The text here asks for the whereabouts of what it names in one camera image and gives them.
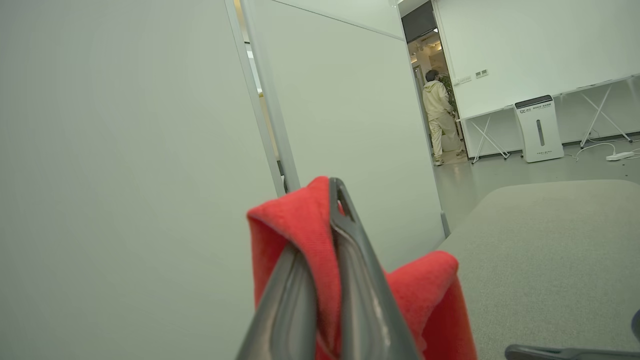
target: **person's arm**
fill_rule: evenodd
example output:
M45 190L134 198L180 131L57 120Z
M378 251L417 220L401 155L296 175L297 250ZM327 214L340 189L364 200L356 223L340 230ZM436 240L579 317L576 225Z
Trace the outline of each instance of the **person's arm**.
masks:
M442 107L447 110L447 113L451 113L453 108L451 107L451 104L449 104L449 94L447 94L447 88L444 87L443 83L438 85L438 93L440 95L440 101L442 101Z

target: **person's leg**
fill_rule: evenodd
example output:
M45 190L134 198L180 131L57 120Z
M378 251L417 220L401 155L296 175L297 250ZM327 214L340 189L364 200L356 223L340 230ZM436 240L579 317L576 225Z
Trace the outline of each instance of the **person's leg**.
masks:
M431 131L431 143L433 144L433 156L436 158L436 165L442 164L442 128L437 119L429 120L429 130Z
M464 152L464 147L460 137L458 136L458 130L456 129L456 121L446 114L436 119L440 127L444 130L445 136L448 136L450 141L456 146L456 155L460 155Z

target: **folded red cloth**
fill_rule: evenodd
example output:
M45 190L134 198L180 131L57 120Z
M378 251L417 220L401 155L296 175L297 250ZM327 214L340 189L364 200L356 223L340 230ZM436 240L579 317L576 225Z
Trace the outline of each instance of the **folded red cloth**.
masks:
M251 209L247 217L256 306L280 253L291 241L304 254L316 283L316 359L339 359L340 275L329 223L329 179L318 177L306 188ZM435 251L387 274L425 359L477 358L457 271L453 256Z

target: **gray upholstered surface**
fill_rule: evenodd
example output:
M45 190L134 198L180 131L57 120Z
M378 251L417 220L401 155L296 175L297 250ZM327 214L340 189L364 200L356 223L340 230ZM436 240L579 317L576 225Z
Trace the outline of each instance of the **gray upholstered surface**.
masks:
M440 249L460 262L480 359L512 343L640 351L640 185L501 188Z

